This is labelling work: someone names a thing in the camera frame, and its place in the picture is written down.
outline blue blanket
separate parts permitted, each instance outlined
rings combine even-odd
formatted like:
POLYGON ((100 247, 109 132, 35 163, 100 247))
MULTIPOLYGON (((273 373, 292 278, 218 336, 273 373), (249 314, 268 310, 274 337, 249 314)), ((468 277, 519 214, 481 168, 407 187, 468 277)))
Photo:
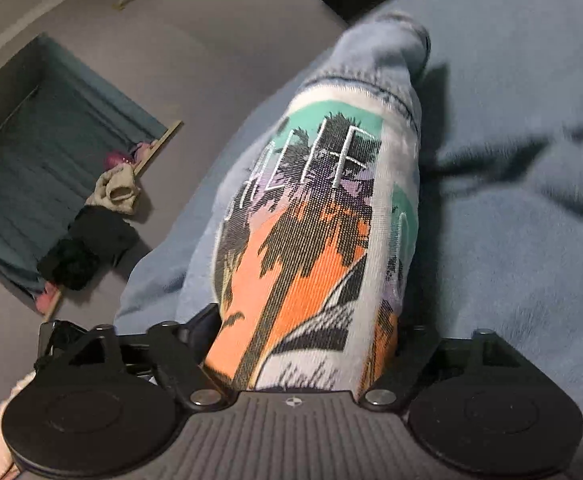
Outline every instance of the blue blanket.
MULTIPOLYGON (((416 85, 420 226, 403 315, 444 336, 494 328, 583 411, 583 0, 388 7, 411 13, 432 42, 416 85)), ((224 209, 305 75, 255 110, 134 270, 121 332, 186 320, 212 300, 224 209)), ((583 442, 571 476, 583 479, 583 442)))

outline ribbed rubber surface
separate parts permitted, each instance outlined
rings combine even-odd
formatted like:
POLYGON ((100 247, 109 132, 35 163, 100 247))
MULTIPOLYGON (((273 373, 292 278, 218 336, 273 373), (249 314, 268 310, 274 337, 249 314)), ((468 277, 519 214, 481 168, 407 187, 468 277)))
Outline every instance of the ribbed rubber surface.
POLYGON ((470 476, 420 449, 398 416, 360 408, 349 393, 246 392, 222 412, 192 416, 165 453, 117 478, 468 480, 470 476))

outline clothing pile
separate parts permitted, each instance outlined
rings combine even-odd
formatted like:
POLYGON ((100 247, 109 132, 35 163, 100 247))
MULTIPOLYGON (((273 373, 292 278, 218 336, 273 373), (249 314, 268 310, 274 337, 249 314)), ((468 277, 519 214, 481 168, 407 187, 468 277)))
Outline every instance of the clothing pile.
POLYGON ((86 205, 37 269, 56 286, 81 290, 101 265, 116 266, 138 239, 136 230, 118 213, 101 205, 86 205))
POLYGON ((103 263, 115 266, 124 252, 138 240, 133 227, 118 213, 133 215, 140 187, 135 168, 152 154, 152 143, 139 142, 129 155, 108 153, 105 173, 96 181, 94 192, 69 227, 68 234, 39 261, 38 272, 46 279, 36 309, 46 314, 59 286, 84 288, 103 263))

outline screw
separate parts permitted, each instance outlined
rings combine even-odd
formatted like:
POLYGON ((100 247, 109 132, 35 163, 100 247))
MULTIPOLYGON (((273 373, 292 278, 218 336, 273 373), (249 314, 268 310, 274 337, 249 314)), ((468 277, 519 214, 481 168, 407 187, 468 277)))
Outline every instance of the screw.
POLYGON ((222 400, 218 390, 196 390, 189 397, 197 406, 212 406, 222 400))
POLYGON ((386 406, 396 400, 396 394, 389 390, 369 390, 365 394, 365 400, 374 406, 386 406))

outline wooden stick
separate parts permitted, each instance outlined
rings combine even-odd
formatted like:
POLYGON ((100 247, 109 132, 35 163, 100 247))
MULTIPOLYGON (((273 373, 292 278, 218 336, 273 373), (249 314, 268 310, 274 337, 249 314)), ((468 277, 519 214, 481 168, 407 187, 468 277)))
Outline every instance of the wooden stick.
POLYGON ((179 128, 179 126, 183 124, 183 121, 176 121, 174 124, 171 125, 170 128, 163 134, 158 142, 154 144, 150 152, 147 154, 145 158, 143 158, 136 166, 134 166, 134 175, 139 176, 142 172, 143 168, 147 165, 147 163, 152 160, 152 157, 158 153, 160 147, 172 136, 172 134, 179 128))
POLYGON ((50 301, 49 310, 47 311, 47 314, 43 316, 43 323, 47 323, 48 321, 51 321, 52 318, 54 318, 54 314, 56 314, 56 310, 58 309, 61 299, 62 299, 62 286, 58 288, 58 290, 54 294, 54 297, 50 301))

